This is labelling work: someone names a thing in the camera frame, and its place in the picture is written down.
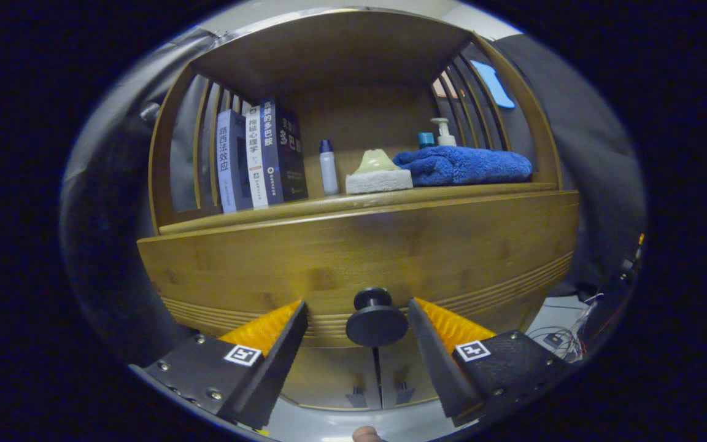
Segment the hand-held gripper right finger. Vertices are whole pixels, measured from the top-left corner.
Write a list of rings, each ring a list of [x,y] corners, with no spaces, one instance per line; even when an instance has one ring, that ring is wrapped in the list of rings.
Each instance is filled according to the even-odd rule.
[[[420,298],[409,302],[409,325],[455,426],[493,424],[546,394],[575,367],[518,330],[494,333]]]

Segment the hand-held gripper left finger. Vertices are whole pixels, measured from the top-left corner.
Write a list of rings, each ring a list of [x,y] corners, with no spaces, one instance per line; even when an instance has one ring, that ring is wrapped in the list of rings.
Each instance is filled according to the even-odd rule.
[[[269,423],[308,327],[297,300],[222,336],[195,333],[146,366],[140,380],[210,419],[261,430]]]

